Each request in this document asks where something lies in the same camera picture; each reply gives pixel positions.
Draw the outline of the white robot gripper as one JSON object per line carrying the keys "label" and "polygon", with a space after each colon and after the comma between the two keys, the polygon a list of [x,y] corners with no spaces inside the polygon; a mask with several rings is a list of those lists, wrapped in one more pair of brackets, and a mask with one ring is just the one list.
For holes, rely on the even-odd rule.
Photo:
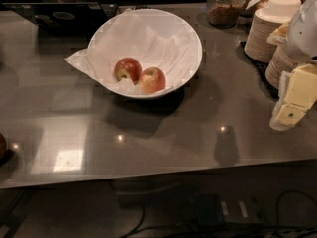
{"label": "white robot gripper", "polygon": [[[271,32],[266,41],[281,45],[301,62],[317,62],[317,0],[305,0],[290,23]],[[317,66],[305,64],[292,72],[283,72],[279,80],[279,100],[272,111],[269,126],[276,131],[295,127],[317,101]]]}

